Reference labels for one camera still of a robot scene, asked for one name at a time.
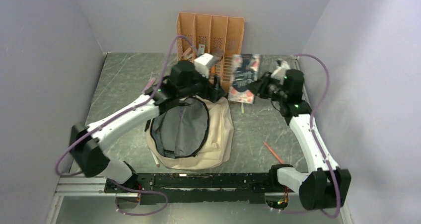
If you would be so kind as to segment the Little Women floral book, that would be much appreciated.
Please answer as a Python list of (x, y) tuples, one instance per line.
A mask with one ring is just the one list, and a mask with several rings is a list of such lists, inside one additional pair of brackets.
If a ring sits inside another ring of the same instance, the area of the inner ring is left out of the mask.
[(259, 75), (261, 55), (233, 55), (228, 100), (253, 104), (255, 95), (248, 89), (248, 84), (256, 81)]

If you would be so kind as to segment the beige canvas backpack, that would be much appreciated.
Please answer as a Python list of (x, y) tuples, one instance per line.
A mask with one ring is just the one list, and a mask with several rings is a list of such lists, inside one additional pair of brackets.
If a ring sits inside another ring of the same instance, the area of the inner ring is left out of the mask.
[(215, 168), (231, 156), (234, 125), (228, 100), (199, 97), (181, 100), (145, 126), (147, 146), (167, 168)]

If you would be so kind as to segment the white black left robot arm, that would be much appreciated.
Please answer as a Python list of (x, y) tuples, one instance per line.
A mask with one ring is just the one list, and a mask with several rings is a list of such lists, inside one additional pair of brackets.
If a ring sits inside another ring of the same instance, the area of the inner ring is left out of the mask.
[(117, 182), (125, 192), (137, 187), (137, 174), (124, 161), (112, 160), (104, 154), (109, 145), (137, 125), (157, 118), (181, 104), (187, 97), (198, 96), (217, 102), (225, 96), (218, 77), (209, 82), (210, 69), (218, 60), (203, 54), (193, 61), (179, 61), (170, 75), (161, 77), (132, 103), (112, 115), (87, 126), (77, 124), (71, 129), (69, 153), (87, 177), (98, 175)]

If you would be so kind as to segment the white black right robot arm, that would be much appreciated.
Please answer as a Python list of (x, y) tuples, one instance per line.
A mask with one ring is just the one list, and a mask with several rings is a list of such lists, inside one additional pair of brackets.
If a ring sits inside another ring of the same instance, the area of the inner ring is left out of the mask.
[(315, 123), (315, 110), (303, 98), (303, 87), (304, 74), (294, 69), (280, 78), (266, 72), (247, 85), (255, 96), (279, 104), (279, 113), (296, 136), (307, 162), (307, 173), (290, 164), (272, 166), (268, 186), (273, 191), (286, 187), (298, 194), (305, 210), (334, 208), (337, 214), (345, 203), (351, 174), (339, 167), (324, 145)]

